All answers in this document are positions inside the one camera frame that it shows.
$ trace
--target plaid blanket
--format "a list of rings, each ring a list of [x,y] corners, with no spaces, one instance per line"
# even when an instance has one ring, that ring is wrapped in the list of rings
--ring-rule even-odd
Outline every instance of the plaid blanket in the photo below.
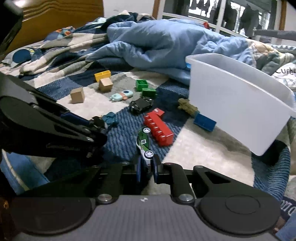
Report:
[[[146,14],[125,13],[104,23],[85,25],[72,34],[46,42],[35,50],[32,61],[22,66],[20,78],[84,118],[115,112],[120,124],[108,133],[108,141],[104,147],[105,158],[110,162],[131,159],[135,152],[131,143],[142,125],[143,114],[135,117],[127,111],[129,101],[139,98],[139,93],[135,93],[126,102],[111,103],[108,97],[123,89],[133,90],[137,78],[147,79],[150,86],[157,89],[154,107],[165,111],[164,121],[175,133],[172,146],[160,148],[152,141],[152,149],[159,154],[162,161],[176,162],[187,169],[198,164],[204,165],[253,185],[282,201],[290,171],[289,133],[293,126],[292,120],[265,155],[267,159],[277,157],[275,165],[267,165],[221,130],[215,129],[209,134],[193,125],[189,115],[177,108],[177,100],[188,97],[188,86],[156,73],[129,72],[132,67],[120,58],[85,61],[88,55],[108,43],[105,30],[108,24],[114,21],[149,20],[152,18]],[[262,71],[270,71],[270,58],[264,56],[278,53],[274,49],[268,49],[266,53],[258,45],[260,44],[253,41],[249,43],[250,48],[254,48],[254,60],[261,61]],[[279,66],[293,59],[290,55],[279,54],[278,57]],[[111,93],[101,94],[97,92],[94,74],[106,69],[111,70],[114,87]],[[78,87],[84,87],[85,102],[72,105],[69,103],[69,93]],[[5,161],[0,166],[1,170],[17,193],[56,180],[86,165],[83,160],[73,158],[52,159],[3,153]]]

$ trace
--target red building block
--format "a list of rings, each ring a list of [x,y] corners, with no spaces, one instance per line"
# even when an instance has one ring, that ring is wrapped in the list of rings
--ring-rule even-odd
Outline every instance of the red building block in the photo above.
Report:
[[[159,108],[155,108],[153,110],[160,118],[163,117],[163,114],[165,113],[163,110],[159,109]]]
[[[149,112],[144,116],[144,125],[151,129],[152,136],[156,139],[159,146],[168,146],[173,143],[174,133],[160,119],[156,112]]]

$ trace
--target blue comforter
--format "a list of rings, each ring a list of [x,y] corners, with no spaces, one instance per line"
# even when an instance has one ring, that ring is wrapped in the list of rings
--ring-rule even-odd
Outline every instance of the blue comforter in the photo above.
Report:
[[[181,19],[133,21],[111,24],[110,43],[93,52],[86,61],[123,58],[129,65],[167,74],[189,85],[190,70],[185,57],[201,53],[219,53],[256,66],[245,38],[225,37],[199,24]]]

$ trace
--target window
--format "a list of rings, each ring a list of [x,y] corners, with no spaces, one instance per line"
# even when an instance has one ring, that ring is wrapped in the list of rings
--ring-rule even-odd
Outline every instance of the window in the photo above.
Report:
[[[183,18],[199,23],[206,21],[213,31],[226,36],[253,37],[255,29],[274,29],[279,22],[280,0],[161,1],[165,1],[163,18]]]

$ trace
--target green toy block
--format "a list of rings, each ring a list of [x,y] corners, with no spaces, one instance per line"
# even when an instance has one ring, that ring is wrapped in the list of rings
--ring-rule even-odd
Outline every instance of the green toy block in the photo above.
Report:
[[[154,99],[156,97],[157,93],[155,89],[152,88],[143,88],[142,89],[142,97],[149,97]]]
[[[137,91],[142,91],[143,88],[148,88],[148,83],[146,80],[136,80]]]

